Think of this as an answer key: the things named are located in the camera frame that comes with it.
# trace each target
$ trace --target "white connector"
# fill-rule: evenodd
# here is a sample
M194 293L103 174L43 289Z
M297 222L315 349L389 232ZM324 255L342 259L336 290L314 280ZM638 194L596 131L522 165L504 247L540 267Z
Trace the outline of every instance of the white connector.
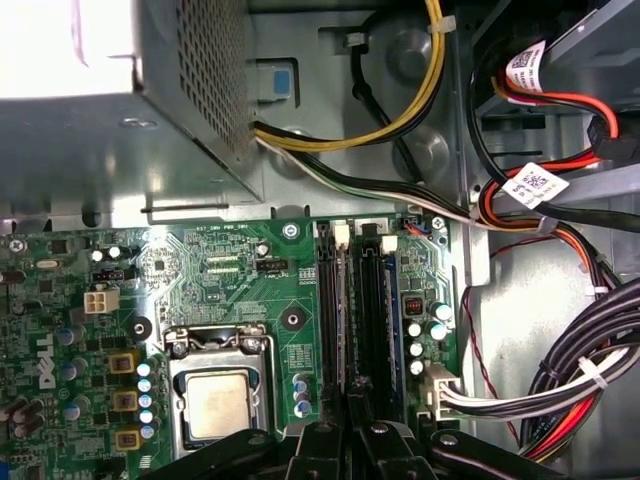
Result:
M424 379L422 385L420 385L420 393L423 398L427 399L427 408L436 422L460 418L460 414L455 410L442 405L444 387L460 390L460 378L453 375L442 365L429 365L426 367Z
M117 288L84 294L84 313L110 313L119 308L120 290Z

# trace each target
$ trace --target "black ram slot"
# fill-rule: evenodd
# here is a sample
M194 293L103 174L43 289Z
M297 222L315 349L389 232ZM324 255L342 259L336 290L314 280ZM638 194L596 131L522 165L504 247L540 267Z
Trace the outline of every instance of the black ram slot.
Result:
M374 418L396 420L389 352L389 319L384 260L379 237L365 236L359 246L358 295L358 369L372 384Z
M336 286L337 257L335 240L328 223L317 224L316 272L320 338L322 343L322 393L321 411L323 419L329 420L338 414L338 292Z

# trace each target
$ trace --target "cpu socket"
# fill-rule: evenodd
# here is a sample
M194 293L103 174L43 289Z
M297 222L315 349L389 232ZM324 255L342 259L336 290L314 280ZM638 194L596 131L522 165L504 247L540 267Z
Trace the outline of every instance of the cpu socket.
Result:
M264 326L173 327L164 345L175 458L240 430L278 425L270 410L275 348Z

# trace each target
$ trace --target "sticker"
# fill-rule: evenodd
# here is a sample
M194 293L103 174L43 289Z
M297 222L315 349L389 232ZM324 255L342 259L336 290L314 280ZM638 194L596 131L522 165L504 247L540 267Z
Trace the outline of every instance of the sticker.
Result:
M531 162L509 179L502 189L525 207L534 209L540 203L552 200L568 186L566 180Z
M507 78L517 87L533 92L542 92L540 64L542 63L542 55L544 55L546 44L547 41L542 40L509 61L506 70ZM518 105L535 105L534 103L512 99L509 99L509 102Z

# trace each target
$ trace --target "screw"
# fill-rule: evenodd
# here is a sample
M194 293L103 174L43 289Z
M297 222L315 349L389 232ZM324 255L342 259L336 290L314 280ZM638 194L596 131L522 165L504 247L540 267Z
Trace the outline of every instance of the screw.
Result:
M171 351L176 357L182 357L187 353L187 346L184 343L174 343L171 347Z
M289 240L293 240L300 233L300 229L295 223L287 223L284 227L282 227L282 234L285 238Z
M125 118L120 122L120 126L123 128L142 128L150 130L158 126L153 120L143 120L141 118Z
M23 252L27 248L26 244L22 240L14 238L9 242L9 250L13 253Z
M447 447L453 447L458 444L458 439L449 433L445 433L440 437L440 443Z
M433 217L433 220L431 220L431 226L435 230L442 230L446 226L446 224L442 217Z
M249 439L249 445L262 445L265 439L262 435L254 435Z
M371 431L373 433L387 433L389 431L389 427L384 423L374 423L371 425Z

